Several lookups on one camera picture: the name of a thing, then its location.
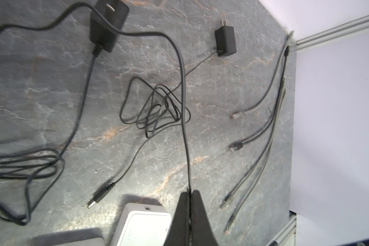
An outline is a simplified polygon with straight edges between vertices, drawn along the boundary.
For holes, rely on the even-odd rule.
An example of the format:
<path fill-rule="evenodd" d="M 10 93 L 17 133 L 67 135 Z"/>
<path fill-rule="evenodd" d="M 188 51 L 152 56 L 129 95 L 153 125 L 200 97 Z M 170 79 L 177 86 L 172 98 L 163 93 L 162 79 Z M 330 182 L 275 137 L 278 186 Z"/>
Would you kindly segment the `white network switch box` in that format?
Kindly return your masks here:
<path fill-rule="evenodd" d="M 163 206 L 128 203 L 121 214 L 112 246 L 162 246 L 172 217 Z"/>

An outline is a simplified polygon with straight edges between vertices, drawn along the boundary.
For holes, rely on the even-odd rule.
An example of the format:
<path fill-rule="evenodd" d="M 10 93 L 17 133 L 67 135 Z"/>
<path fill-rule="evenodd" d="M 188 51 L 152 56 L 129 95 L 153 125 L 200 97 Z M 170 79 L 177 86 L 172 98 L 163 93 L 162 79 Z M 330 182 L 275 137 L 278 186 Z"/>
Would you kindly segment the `black power adapter large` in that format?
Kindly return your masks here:
<path fill-rule="evenodd" d="M 166 34 L 157 32 L 157 31 L 151 31 L 151 32 L 123 32 L 120 29 L 116 28 L 104 15 L 101 11 L 97 10 L 95 7 L 91 6 L 90 4 L 84 3 L 84 2 L 77 2 L 73 5 L 69 6 L 54 22 L 50 23 L 47 26 L 43 27 L 27 27 L 27 26 L 21 26 L 16 24 L 3 24 L 0 26 L 0 34 L 5 31 L 6 29 L 10 28 L 17 28 L 22 30 L 30 30 L 30 31 L 47 31 L 50 29 L 55 28 L 58 26 L 67 16 L 69 16 L 72 12 L 75 10 L 87 7 L 91 10 L 91 13 L 96 15 L 99 18 L 100 24 L 104 28 L 106 28 L 108 31 L 112 32 L 113 34 L 120 34 L 124 36 L 133 36 L 133 37 L 145 37 L 145 36 L 159 36 L 162 38 L 167 39 L 173 48 L 175 49 L 175 52 L 178 57 L 179 62 L 179 68 L 180 68 L 180 75 L 181 75 L 181 128 L 182 128 L 182 136 L 186 151 L 186 158 L 187 158 L 187 167 L 191 167 L 191 161 L 190 161 L 190 153 L 188 148 L 188 141 L 187 141 L 187 133 L 186 133 L 186 75 L 185 75 L 185 69 L 184 69 L 184 62 L 182 55 L 180 53 L 179 48 L 176 46 L 174 41 L 168 37 Z M 24 187 L 24 202 L 25 202 L 25 213 L 23 215 L 15 216 L 13 215 L 7 208 L 0 204 L 0 220 L 14 223 L 16 225 L 20 226 L 26 226 L 31 221 L 31 214 L 35 210 L 35 208 L 40 203 L 40 200 L 38 199 L 36 203 L 33 205 L 30 201 L 29 196 L 29 185 L 31 182 L 35 179 L 44 179 L 44 178 L 50 178 L 52 176 L 60 177 L 61 173 L 59 173 L 57 163 L 61 162 L 62 164 L 65 163 L 65 160 L 63 159 L 63 155 L 66 152 L 67 148 L 71 144 L 73 138 L 75 137 L 78 128 L 80 126 L 85 102 L 86 102 L 86 96 L 90 84 L 91 74 L 94 66 L 94 62 L 96 58 L 99 56 L 100 52 L 102 51 L 102 42 L 97 42 L 95 44 L 94 50 L 93 50 L 93 56 L 91 60 L 91 64 L 88 70 L 87 78 L 86 78 L 86 84 L 84 87 L 83 97 L 82 101 L 79 107 L 79 112 L 75 121 L 74 128 L 68 137 L 63 149 L 61 152 L 58 152 L 55 149 L 52 148 L 43 148 L 40 150 L 34 150 L 29 152 L 21 152 L 18 154 L 11 154 L 11 155 L 0 155 L 0 179 L 5 180 L 25 180 L 26 184 Z M 37 156 L 36 153 L 43 152 L 43 155 Z"/>

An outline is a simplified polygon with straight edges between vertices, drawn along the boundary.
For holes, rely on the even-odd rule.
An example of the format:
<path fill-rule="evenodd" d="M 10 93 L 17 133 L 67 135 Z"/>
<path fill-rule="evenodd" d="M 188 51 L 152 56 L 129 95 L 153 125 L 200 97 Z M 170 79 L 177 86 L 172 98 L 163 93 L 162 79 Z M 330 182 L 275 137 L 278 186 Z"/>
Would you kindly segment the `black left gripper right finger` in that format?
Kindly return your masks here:
<path fill-rule="evenodd" d="M 198 190 L 191 195 L 191 232 L 193 246 L 218 246 Z"/>

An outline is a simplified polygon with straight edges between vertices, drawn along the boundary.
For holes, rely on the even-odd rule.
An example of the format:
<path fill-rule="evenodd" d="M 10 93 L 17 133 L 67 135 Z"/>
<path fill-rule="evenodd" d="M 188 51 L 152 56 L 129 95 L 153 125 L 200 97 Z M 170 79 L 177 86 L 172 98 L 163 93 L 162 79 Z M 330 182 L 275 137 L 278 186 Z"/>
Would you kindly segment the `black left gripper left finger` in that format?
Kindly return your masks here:
<path fill-rule="evenodd" d="M 188 246 L 190 242 L 190 196 L 182 192 L 164 246 Z"/>

